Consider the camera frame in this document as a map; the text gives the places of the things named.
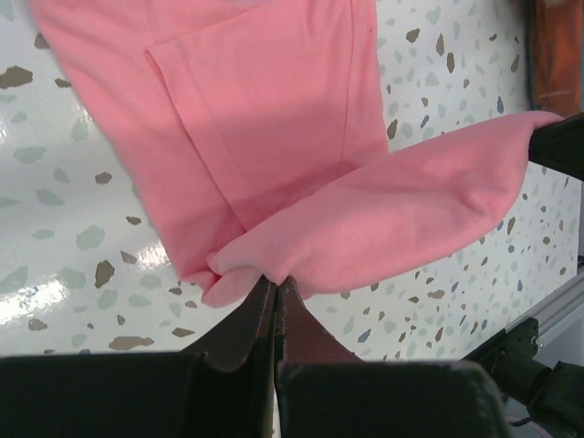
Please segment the white speckled surface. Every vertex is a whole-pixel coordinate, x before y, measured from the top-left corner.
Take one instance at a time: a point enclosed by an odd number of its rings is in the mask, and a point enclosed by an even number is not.
[[[527,108],[516,3],[378,0],[393,150]],[[33,73],[0,89],[0,354],[193,342],[233,307],[207,308],[177,280],[108,141],[36,47],[23,1],[0,0],[0,36],[0,73]],[[459,358],[575,274],[579,202],[579,183],[531,165],[480,242],[308,307],[362,358]]]

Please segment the brown speckle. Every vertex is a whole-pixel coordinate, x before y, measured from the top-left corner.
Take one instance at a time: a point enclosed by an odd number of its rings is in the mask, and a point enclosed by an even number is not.
[[[37,318],[32,318],[28,321],[28,329],[31,331],[41,331],[48,327],[43,321]]]
[[[444,54],[444,35],[440,34],[436,41],[436,53],[440,56]]]
[[[177,338],[184,338],[185,336],[191,336],[194,333],[192,330],[187,330],[186,328],[177,327],[172,331],[172,334]]]
[[[141,338],[140,336],[118,336],[108,347],[116,351],[129,351],[136,347],[149,347],[154,343],[152,338]]]
[[[452,73],[454,71],[454,67],[456,64],[454,63],[454,53],[448,52],[448,56],[446,57],[446,66],[448,67],[448,71]]]
[[[132,254],[128,254],[125,251],[120,251],[120,254],[123,262],[128,265],[136,265],[136,262],[138,262],[138,258],[134,257]]]
[[[0,75],[0,89],[20,87],[33,81],[33,72],[19,66],[12,66]]]
[[[435,292],[428,292],[428,297],[433,298],[433,299],[442,299],[442,297],[445,294],[446,294],[446,292],[444,292],[441,289],[438,289]]]
[[[61,78],[55,79],[55,84],[57,84],[57,86],[60,89],[68,89],[69,87],[71,87],[71,83],[68,80],[64,80]]]
[[[95,175],[95,182],[97,184],[107,184],[111,181],[111,174],[107,172],[102,172],[99,175]]]
[[[95,269],[95,287],[99,289],[103,285],[110,281],[113,277],[116,268],[111,265],[108,260],[98,263],[98,267]]]
[[[40,32],[36,33],[35,36],[35,47],[36,48],[50,48],[50,45],[48,44],[48,42],[45,40],[45,37],[43,36],[43,34],[41,34]]]
[[[513,63],[511,64],[511,73],[515,73],[519,68],[519,55],[515,57]]]
[[[141,222],[142,222],[140,217],[134,217],[134,216],[126,216],[126,220],[132,225],[138,225],[138,224],[141,224]]]
[[[413,43],[420,36],[420,29],[412,29],[410,32],[405,34],[405,39]]]
[[[395,133],[398,131],[398,120],[394,120],[390,123],[390,126],[387,127],[387,138],[393,140],[395,138]]]

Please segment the garment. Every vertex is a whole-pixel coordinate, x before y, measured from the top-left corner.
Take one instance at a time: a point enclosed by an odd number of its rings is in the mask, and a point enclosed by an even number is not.
[[[448,256],[515,200],[527,113],[390,155],[373,0],[28,0],[177,273],[223,306]]]

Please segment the pink cloth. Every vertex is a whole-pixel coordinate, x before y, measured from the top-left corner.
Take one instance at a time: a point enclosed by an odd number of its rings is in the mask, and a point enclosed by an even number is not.
[[[304,297],[457,249],[515,200],[536,126],[492,120],[389,155],[374,0],[28,0],[203,301],[261,274]]]

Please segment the pink towel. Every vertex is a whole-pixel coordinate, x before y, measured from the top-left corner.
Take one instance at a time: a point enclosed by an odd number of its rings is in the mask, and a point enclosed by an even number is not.
[[[265,274],[304,297],[468,245],[515,200],[511,116],[388,153],[374,0],[28,0],[112,139],[179,276],[229,304]]]

